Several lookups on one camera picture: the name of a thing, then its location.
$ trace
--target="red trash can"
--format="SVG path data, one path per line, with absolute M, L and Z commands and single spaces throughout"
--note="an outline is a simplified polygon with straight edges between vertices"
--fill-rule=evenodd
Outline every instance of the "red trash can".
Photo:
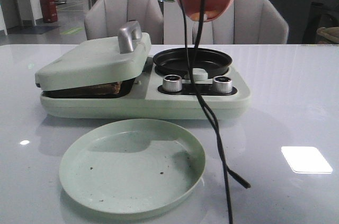
M 45 23 L 58 21 L 55 0 L 40 0 L 42 18 Z

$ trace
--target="black nonstick pan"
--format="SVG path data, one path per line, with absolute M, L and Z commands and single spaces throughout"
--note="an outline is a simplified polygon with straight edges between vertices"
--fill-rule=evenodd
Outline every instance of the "black nonstick pan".
M 188 48 L 189 55 L 194 49 Z M 185 48 L 168 49 L 157 53 L 153 57 L 156 71 L 163 75 L 176 74 L 184 77 L 188 73 Z M 220 51 L 199 48 L 195 59 L 194 67 L 207 71 L 208 78 L 223 75 L 227 72 L 232 58 Z

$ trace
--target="metal handle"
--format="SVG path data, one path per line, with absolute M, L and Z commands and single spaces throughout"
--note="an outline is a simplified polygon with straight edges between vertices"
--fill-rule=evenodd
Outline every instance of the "metal handle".
M 131 53 L 142 37 L 138 21 L 130 21 L 124 24 L 118 33 L 120 53 Z

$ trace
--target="silver knob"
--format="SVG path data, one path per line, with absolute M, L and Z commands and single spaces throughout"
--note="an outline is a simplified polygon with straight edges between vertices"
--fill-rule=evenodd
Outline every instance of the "silver knob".
M 163 90 L 171 93 L 182 90 L 182 78 L 178 75 L 166 75 L 163 78 Z
M 212 81 L 212 90 L 216 93 L 231 93 L 233 90 L 232 79 L 225 76 L 216 76 Z

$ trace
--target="plastic plate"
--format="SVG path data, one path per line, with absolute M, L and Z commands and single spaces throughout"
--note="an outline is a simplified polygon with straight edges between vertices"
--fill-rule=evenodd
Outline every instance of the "plastic plate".
M 197 138 L 170 122 L 132 119 L 80 137 L 64 154 L 61 184 L 78 203 L 131 220 L 155 216 L 182 202 L 205 167 Z

